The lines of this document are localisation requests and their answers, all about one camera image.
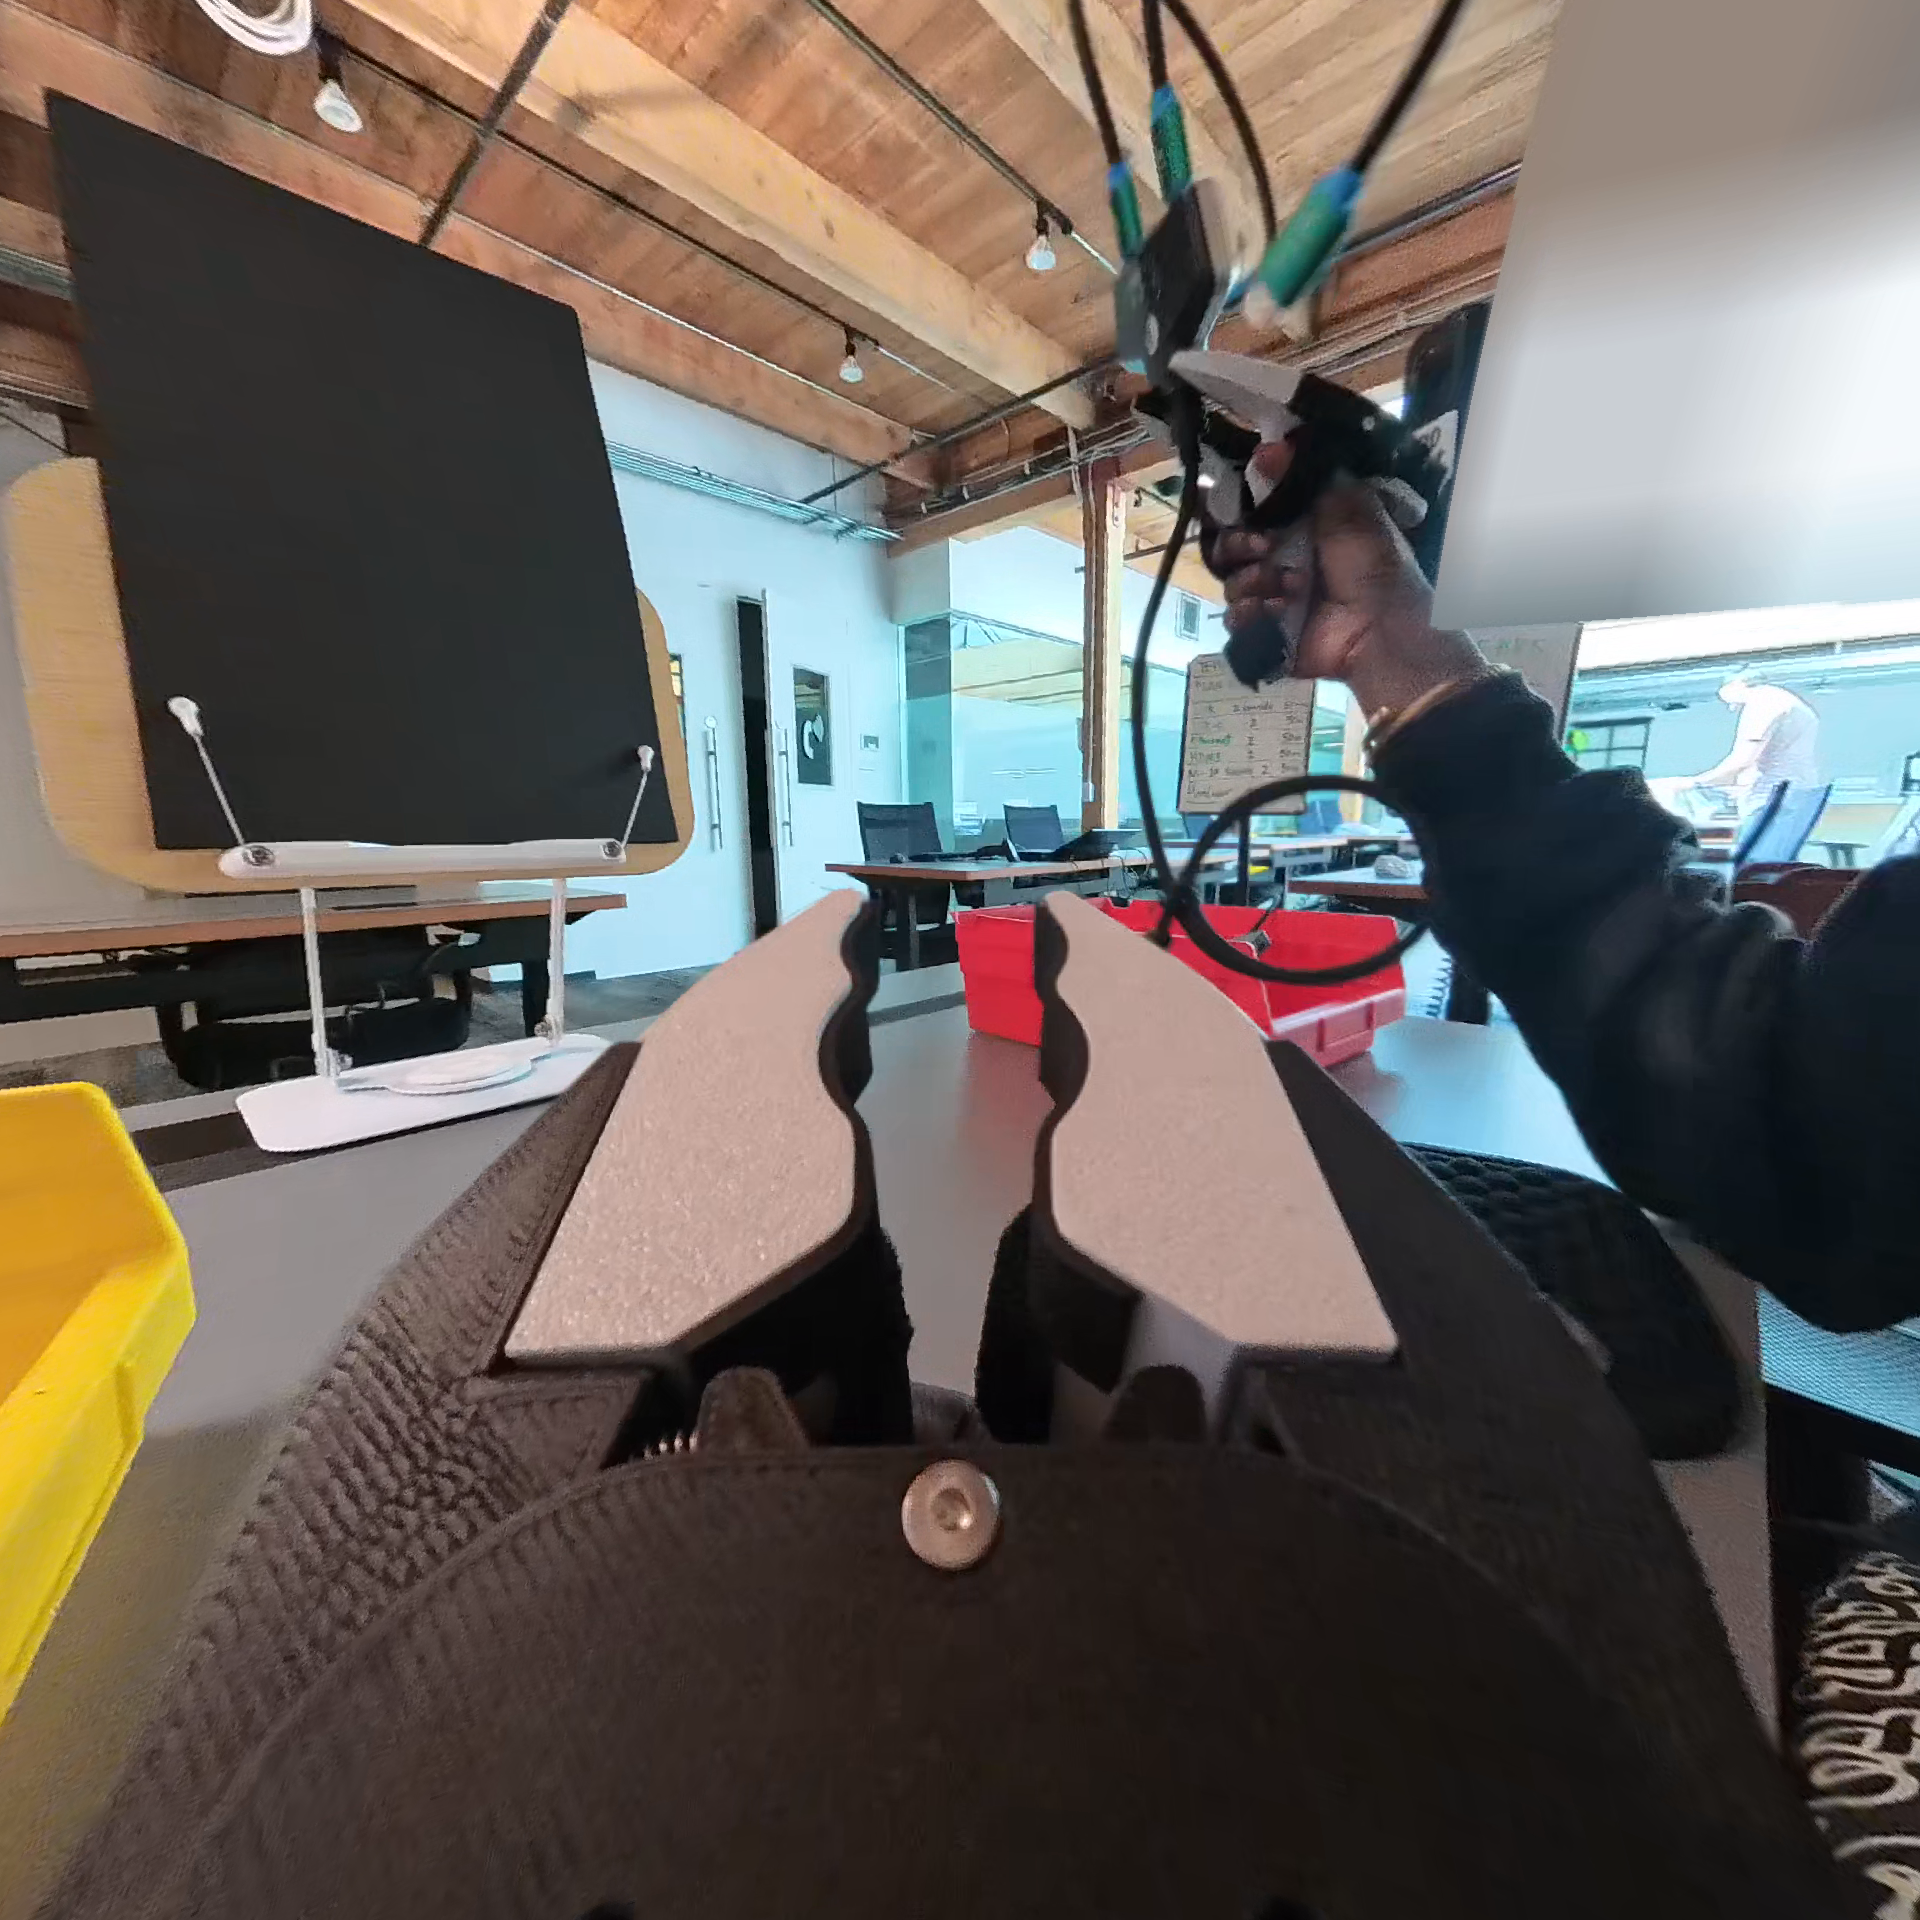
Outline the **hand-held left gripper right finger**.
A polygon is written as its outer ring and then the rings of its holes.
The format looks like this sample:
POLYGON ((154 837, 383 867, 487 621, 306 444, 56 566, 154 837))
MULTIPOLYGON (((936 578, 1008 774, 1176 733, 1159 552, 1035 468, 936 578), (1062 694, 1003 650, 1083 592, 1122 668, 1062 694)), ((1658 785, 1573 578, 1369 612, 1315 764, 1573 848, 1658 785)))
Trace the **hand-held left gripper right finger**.
POLYGON ((1120 1360, 1388 1360, 1399 1341, 1264 1030, 1085 899, 1035 911, 1034 1223, 1114 1284, 1120 1360))

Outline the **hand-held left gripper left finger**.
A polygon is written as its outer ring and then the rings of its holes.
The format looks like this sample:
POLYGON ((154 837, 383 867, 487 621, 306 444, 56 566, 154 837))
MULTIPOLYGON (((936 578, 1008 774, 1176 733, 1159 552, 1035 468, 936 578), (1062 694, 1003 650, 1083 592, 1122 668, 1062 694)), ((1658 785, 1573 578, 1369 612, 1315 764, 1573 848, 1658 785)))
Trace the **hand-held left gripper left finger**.
POLYGON ((781 1307, 836 1372, 901 1374, 872 1138, 879 915, 830 892, 703 975, 638 1044, 500 1355, 516 1372, 692 1362, 781 1307))

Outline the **red plastic bin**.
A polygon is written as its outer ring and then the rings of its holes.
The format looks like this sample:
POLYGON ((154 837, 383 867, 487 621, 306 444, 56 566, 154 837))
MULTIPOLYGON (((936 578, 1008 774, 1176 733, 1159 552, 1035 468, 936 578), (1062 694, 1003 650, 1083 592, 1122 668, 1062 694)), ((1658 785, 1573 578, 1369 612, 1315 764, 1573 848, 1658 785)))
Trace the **red plastic bin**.
MULTIPOLYGON (((1398 940, 1388 917, 1341 917, 1292 908, 1207 906, 1216 933, 1243 951, 1266 943, 1261 958, 1285 968, 1331 968, 1366 958, 1398 940)), ((970 1025, 1023 1044, 1043 1038, 1035 986, 1035 908, 970 908, 957 920, 970 1025)), ((1373 1049, 1377 1034, 1406 1017, 1406 975, 1392 961, 1329 986, 1261 983, 1222 968, 1176 928, 1174 956, 1207 975, 1269 1042, 1290 1042, 1323 1066, 1342 1066, 1373 1049)))

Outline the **yellow plastic bin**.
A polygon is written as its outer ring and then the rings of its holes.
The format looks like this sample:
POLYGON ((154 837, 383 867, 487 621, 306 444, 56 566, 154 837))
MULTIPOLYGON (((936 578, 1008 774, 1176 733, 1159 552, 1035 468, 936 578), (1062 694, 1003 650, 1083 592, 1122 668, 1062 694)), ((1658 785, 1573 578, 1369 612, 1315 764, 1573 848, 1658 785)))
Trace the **yellow plastic bin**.
POLYGON ((198 1307, 107 1092, 2 1092, 2 1708, 94 1547, 198 1307))

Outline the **person's right forearm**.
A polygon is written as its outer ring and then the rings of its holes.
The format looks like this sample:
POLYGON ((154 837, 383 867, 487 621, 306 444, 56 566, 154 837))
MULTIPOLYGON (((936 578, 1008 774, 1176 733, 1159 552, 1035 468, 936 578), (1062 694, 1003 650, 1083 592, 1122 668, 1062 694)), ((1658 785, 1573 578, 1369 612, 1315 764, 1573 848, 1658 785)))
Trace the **person's right forearm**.
POLYGON ((1511 675, 1391 733, 1439 940, 1499 997, 1597 1164, 1803 1320, 1919 1311, 1919 862, 1811 940, 1723 903, 1628 771, 1581 771, 1511 675))

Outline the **person's right hand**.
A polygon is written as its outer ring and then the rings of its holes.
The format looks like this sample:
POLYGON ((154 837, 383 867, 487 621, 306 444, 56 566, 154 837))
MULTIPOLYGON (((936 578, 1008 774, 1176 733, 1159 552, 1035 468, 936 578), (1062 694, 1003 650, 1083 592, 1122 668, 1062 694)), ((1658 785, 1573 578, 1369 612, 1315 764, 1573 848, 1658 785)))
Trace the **person's right hand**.
POLYGON ((1244 522, 1205 531, 1227 628, 1238 636, 1264 615, 1292 621, 1292 671, 1347 686, 1375 733, 1495 677, 1472 636, 1433 622, 1431 585, 1377 486, 1331 480, 1309 516, 1309 557, 1290 560, 1288 539, 1244 522))

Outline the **schedule whiteboard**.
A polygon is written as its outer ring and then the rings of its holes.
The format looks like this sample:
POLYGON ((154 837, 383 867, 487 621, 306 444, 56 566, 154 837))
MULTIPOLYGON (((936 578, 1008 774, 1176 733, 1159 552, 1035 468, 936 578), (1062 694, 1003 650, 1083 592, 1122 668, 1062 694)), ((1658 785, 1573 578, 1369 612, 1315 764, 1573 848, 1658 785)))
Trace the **schedule whiteboard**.
POLYGON ((1248 792, 1309 774, 1317 684, 1248 686, 1225 652, 1189 660, 1176 812, 1214 819, 1248 792))

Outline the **white door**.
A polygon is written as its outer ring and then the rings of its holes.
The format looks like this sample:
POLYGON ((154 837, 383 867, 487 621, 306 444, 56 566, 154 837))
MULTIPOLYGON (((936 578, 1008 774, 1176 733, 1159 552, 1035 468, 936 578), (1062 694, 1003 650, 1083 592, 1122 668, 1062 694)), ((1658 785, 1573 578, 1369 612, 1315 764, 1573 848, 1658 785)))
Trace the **white door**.
POLYGON ((778 899, 796 918, 830 892, 828 862, 843 857, 828 652, 796 595, 769 588, 763 605, 778 899))

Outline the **large handwritten whiteboard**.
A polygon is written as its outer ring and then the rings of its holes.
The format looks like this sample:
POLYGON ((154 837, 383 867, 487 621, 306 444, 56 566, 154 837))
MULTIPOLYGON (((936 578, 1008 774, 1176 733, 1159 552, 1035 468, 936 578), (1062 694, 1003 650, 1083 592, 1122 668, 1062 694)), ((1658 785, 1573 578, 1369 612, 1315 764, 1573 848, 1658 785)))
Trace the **large handwritten whiteboard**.
POLYGON ((1555 711, 1555 734, 1569 733, 1573 684, 1576 675, 1581 622, 1526 621, 1505 628, 1472 628, 1480 652, 1490 666, 1516 673, 1532 694, 1555 711))

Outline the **wooden top desk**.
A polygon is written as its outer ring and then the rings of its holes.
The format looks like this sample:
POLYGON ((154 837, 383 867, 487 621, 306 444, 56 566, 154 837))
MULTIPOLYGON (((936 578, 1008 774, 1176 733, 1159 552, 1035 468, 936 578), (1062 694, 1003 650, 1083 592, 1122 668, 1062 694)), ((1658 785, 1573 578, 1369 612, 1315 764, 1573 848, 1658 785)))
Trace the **wooden top desk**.
POLYGON ((1034 906, 1044 893, 1128 893, 1149 872, 1142 848, 1092 857, 1007 859, 926 857, 879 862, 828 862, 827 875, 869 892, 882 911, 882 956, 895 971, 953 965, 961 915, 1003 906, 1034 906))
POLYGON ((453 1050, 471 1034, 473 983, 519 968, 522 1032, 564 998, 564 940, 626 906, 547 881, 494 881, 430 895, 374 890, 324 899, 303 920, 291 893, 187 895, 107 918, 10 925, 2 1021, 151 1011, 172 1068, 196 1092, 240 1092, 314 1071, 312 1011, 348 1066, 453 1050))

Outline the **black mesh pad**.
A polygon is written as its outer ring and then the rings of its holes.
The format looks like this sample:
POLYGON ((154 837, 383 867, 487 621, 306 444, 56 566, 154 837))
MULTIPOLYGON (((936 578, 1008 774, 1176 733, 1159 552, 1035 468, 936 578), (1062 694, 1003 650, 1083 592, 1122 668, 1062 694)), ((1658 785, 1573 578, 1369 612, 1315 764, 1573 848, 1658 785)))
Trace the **black mesh pad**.
POLYGON ((1727 1454, 1745 1426, 1741 1360, 1655 1223, 1586 1176, 1406 1142, 1576 1330, 1655 1461, 1727 1454))

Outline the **black square board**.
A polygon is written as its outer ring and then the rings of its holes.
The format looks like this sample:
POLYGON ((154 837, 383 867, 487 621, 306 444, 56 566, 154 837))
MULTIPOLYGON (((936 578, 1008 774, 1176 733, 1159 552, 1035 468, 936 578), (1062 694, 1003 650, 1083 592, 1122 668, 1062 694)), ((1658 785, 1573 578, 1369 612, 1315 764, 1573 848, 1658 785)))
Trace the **black square board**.
POLYGON ((53 94, 157 845, 635 845, 686 808, 571 306, 53 94))

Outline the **wooden book stand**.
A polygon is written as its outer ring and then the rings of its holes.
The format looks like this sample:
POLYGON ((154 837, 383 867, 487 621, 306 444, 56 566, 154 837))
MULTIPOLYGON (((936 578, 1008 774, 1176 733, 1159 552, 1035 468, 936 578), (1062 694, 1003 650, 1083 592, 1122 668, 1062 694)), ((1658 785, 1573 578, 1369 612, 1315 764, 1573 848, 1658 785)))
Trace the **wooden book stand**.
MULTIPOLYGON (((230 845, 162 850, 142 771, 142 724, 124 634, 101 468, 60 459, 6 494, 10 605, 42 808, 67 850, 142 886, 142 899, 88 910, 107 918, 187 895, 291 893, 303 920, 345 893, 419 890, 430 895, 494 881, 547 881, 562 910, 571 878, 638 878, 672 864, 692 837, 692 790, 680 727, 639 743, 638 798, 667 798, 680 824, 638 843, 639 802, 612 834, 511 843, 268 841, 227 825, 230 845)), ((45 923, 78 920, 63 917, 45 923)), ((397 1138, 466 1117, 553 1101, 610 1044, 571 1030, 553 1002, 528 1039, 445 1050, 397 1065, 346 1066, 312 1011, 314 1071, 238 1093, 258 1149, 273 1156, 397 1138)))

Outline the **black white patterned clothing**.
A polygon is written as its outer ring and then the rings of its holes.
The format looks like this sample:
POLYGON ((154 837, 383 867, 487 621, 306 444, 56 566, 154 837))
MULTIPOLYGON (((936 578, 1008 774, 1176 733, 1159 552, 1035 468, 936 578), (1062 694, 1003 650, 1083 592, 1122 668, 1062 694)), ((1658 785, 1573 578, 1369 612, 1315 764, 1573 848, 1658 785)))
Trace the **black white patterned clothing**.
POLYGON ((1811 1602, 1789 1746, 1859 1915, 1919 1915, 1919 1567, 1867 1551, 1811 1602))

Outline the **wooden post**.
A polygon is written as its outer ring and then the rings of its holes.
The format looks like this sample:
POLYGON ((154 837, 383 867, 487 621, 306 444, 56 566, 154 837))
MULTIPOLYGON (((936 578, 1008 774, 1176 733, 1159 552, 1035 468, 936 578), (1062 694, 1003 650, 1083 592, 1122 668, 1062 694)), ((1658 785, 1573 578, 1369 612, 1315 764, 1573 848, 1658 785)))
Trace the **wooden post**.
POLYGON ((1081 495, 1083 527, 1083 758, 1081 825, 1120 825, 1120 743, 1125 684, 1125 574, 1128 486, 1117 458, 1090 463, 1081 495))

